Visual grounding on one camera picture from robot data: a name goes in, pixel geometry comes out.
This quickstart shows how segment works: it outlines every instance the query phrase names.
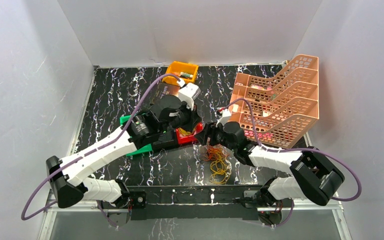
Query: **white backdrop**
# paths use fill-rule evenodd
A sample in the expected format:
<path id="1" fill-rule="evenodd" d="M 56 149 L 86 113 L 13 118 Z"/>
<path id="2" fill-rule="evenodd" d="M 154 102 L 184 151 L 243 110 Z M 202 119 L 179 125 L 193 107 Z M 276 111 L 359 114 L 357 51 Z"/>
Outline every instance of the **white backdrop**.
<path id="1" fill-rule="evenodd" d="M 361 197 L 344 203 L 352 239 L 384 239 L 384 1 L 324 0 L 299 53 L 320 57 L 320 121 L 310 137 L 361 178 Z M 339 193 L 352 196 L 356 184 L 345 178 Z"/>
<path id="2" fill-rule="evenodd" d="M 93 65 L 293 57 L 321 0 L 58 0 Z"/>
<path id="3" fill-rule="evenodd" d="M 37 238 L 43 215 L 22 221 L 22 209 L 45 160 L 67 154 L 92 75 L 56 0 L 0 0 L 0 240 Z"/>

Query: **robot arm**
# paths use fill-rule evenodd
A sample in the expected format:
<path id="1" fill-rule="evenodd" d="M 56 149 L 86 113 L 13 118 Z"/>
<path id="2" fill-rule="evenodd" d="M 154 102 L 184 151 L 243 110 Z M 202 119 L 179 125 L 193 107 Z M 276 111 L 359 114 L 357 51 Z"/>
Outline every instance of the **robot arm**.
<path id="1" fill-rule="evenodd" d="M 194 103 L 200 92 L 198 86 L 189 83 L 179 90 L 178 97 L 165 95 L 149 109 L 138 112 L 123 134 L 124 126 L 121 126 L 78 153 L 62 159 L 52 156 L 46 160 L 49 175 L 75 162 L 50 179 L 58 206 L 67 208 L 81 200 L 100 200 L 117 207 L 125 206 L 132 193 L 123 182 L 88 176 L 115 159 L 156 142 L 168 128 L 193 132 L 201 122 Z M 271 206 L 285 198 L 308 198 L 324 206 L 344 181 L 343 174 L 325 156 L 301 151 L 267 151 L 247 139 L 239 123 L 228 122 L 229 117 L 230 112 L 225 110 L 217 122 L 207 123 L 195 138 L 202 145 L 225 146 L 242 164 L 272 168 L 292 175 L 270 179 L 255 196 L 258 202 Z"/>
<path id="2" fill-rule="evenodd" d="M 246 138 L 239 123 L 227 122 L 229 117 L 230 112 L 224 110 L 219 121 L 206 124 L 195 138 L 202 145 L 225 146 L 242 164 L 276 169 L 291 175 L 274 177 L 266 182 L 255 196 L 257 202 L 271 206 L 286 198 L 307 198 L 325 206 L 344 182 L 342 172 L 326 156 L 310 151 L 279 152 L 280 149 L 263 148 Z"/>
<path id="3" fill-rule="evenodd" d="M 46 166 L 49 175 L 75 162 L 50 179 L 58 207 L 68 208 L 81 200 L 101 200 L 115 205 L 127 201 L 129 191 L 123 182 L 88 176 L 117 158 L 156 142 L 169 127 L 193 132 L 201 122 L 194 104 L 200 92 L 198 86 L 189 83 L 179 90 L 178 97 L 165 95 L 149 109 L 138 112 L 123 134 L 124 126 L 120 126 L 106 138 L 78 153 L 62 159 L 56 156 L 48 158 Z"/>

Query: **orange plastic bin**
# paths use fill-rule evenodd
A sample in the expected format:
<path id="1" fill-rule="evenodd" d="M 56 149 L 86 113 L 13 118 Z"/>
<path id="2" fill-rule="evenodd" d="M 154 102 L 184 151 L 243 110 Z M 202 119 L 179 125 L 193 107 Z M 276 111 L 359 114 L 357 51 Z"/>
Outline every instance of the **orange plastic bin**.
<path id="1" fill-rule="evenodd" d="M 184 63 L 180 61 L 174 61 L 170 66 L 168 66 L 166 74 L 172 74 L 172 73 L 180 73 L 184 72 L 187 74 L 192 74 L 192 79 L 187 79 L 184 77 L 181 77 L 184 79 L 184 82 L 186 84 L 188 83 L 194 83 L 195 79 L 197 79 L 197 73 L 198 73 L 198 65 L 190 64 L 190 63 Z M 166 76 L 162 79 L 164 83 L 172 84 L 172 85 L 178 85 L 176 78 L 172 76 Z"/>

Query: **purple cable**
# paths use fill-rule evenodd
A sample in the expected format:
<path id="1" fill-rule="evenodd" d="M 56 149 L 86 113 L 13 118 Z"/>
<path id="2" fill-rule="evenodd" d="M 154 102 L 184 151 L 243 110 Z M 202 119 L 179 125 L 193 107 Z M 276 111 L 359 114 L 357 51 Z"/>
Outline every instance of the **purple cable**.
<path id="1" fill-rule="evenodd" d="M 103 214 L 103 216 L 106 218 L 106 220 L 108 221 L 108 223 L 113 226 L 114 228 L 117 228 L 118 225 L 117 223 L 115 223 L 113 220 L 110 219 L 110 217 L 104 212 L 104 210 L 102 209 L 101 207 L 101 204 L 98 200 L 96 200 L 96 203 L 98 204 L 98 208 L 100 210 L 100 212 Z"/>
<path id="2" fill-rule="evenodd" d="M 151 92 L 152 88 L 158 84 L 159 81 L 161 81 L 161 79 L 165 78 L 165 77 L 168 77 L 168 76 L 171 76 L 171 77 L 174 77 L 177 79 L 178 82 L 180 82 L 180 78 L 174 74 L 171 74 L 171 73 L 167 73 L 167 74 L 164 74 L 164 75 L 161 75 L 159 76 L 157 79 L 155 79 L 151 85 L 146 89 L 145 93 L 143 94 L 143 96 L 140 98 L 139 102 L 137 103 L 136 107 L 134 108 L 133 112 L 131 113 L 130 115 L 130 118 L 128 119 L 128 121 L 126 122 L 126 124 L 124 125 L 121 133 L 112 141 L 106 143 L 106 144 L 103 144 L 101 146 L 99 146 L 97 149 L 98 150 L 101 150 L 103 148 L 106 148 L 108 147 L 109 145 L 117 142 L 117 140 L 119 140 L 121 138 L 121 136 L 125 133 L 125 131 L 127 130 L 128 126 L 130 125 L 130 123 L 132 122 L 132 119 L 133 117 L 135 116 L 135 114 L 139 111 L 139 108 L 141 107 L 142 103 L 144 102 L 146 96 Z M 85 153 L 84 155 L 85 156 L 88 156 L 90 154 L 93 154 L 97 152 L 96 149 L 93 149 L 93 150 L 90 150 L 89 152 Z M 39 190 L 50 180 L 52 179 L 55 175 L 59 174 L 60 172 L 62 172 L 64 169 L 70 167 L 71 165 L 77 163 L 79 160 L 83 159 L 82 156 L 79 156 L 77 157 L 76 159 L 72 160 L 71 162 L 67 163 L 66 165 L 58 168 L 56 171 L 54 171 L 53 173 L 51 173 L 48 177 L 46 177 L 40 184 L 39 186 L 36 187 L 36 189 L 33 191 L 33 193 L 30 195 L 30 197 L 28 198 L 27 202 L 25 203 L 25 206 L 21 212 L 21 220 L 25 221 L 25 220 L 29 220 L 31 219 L 32 217 L 36 216 L 37 214 L 43 212 L 44 210 L 46 210 L 47 208 L 49 208 L 50 206 L 54 205 L 57 203 L 57 201 L 53 201 L 53 202 L 50 202 L 48 203 L 46 206 L 42 207 L 41 209 L 35 211 L 33 214 L 29 215 L 29 216 L 26 216 L 26 212 L 27 212 L 27 209 L 29 208 L 30 204 L 32 203 L 32 200 L 33 198 L 35 198 L 36 194 L 39 192 Z"/>
<path id="3" fill-rule="evenodd" d="M 292 200 L 292 205 L 290 206 L 289 214 L 287 215 L 285 221 L 283 221 L 283 222 L 281 222 L 281 223 L 279 223 L 279 224 L 277 224 L 277 225 L 275 226 L 276 228 L 277 228 L 277 227 L 280 227 L 280 226 L 282 226 L 282 225 L 284 225 L 284 224 L 291 218 L 292 210 L 294 210 L 294 207 L 295 207 L 294 200 L 293 200 L 293 199 L 291 199 L 291 200 Z"/>
<path id="4" fill-rule="evenodd" d="M 350 202 L 350 201 L 354 201 L 360 197 L 360 195 L 362 194 L 362 183 L 361 183 L 359 177 L 357 176 L 357 174 L 345 162 L 343 162 L 343 161 L 341 161 L 341 160 L 339 160 L 339 159 L 337 159 L 337 158 L 335 158 L 335 157 L 333 157 L 327 153 L 324 153 L 320 150 L 312 149 L 312 148 L 290 148 L 290 149 L 282 149 L 279 151 L 279 150 L 270 149 L 270 148 L 267 148 L 266 146 L 264 146 L 264 144 L 262 144 L 261 141 L 257 137 L 258 134 L 257 134 L 257 130 L 256 130 L 256 124 L 254 122 L 253 108 L 251 107 L 251 103 L 248 100 L 241 97 L 241 98 L 238 98 L 238 99 L 234 100 L 233 102 L 229 103 L 224 108 L 227 109 L 228 107 L 230 107 L 232 104 L 236 103 L 237 101 L 244 101 L 246 103 L 246 105 L 248 105 L 249 111 L 251 113 L 252 129 L 254 131 L 255 139 L 257 140 L 258 145 L 260 145 L 265 151 L 272 152 L 272 153 L 287 153 L 287 152 L 297 152 L 297 151 L 313 152 L 313 153 L 321 154 L 321 155 L 324 155 L 328 158 L 331 158 L 332 160 L 334 160 L 335 162 L 339 163 L 344 168 L 346 168 L 351 173 L 351 175 L 354 177 L 355 181 L 357 182 L 357 193 L 354 196 L 348 197 L 348 198 L 339 198 L 339 197 L 333 196 L 332 199 L 336 200 L 336 201 Z"/>

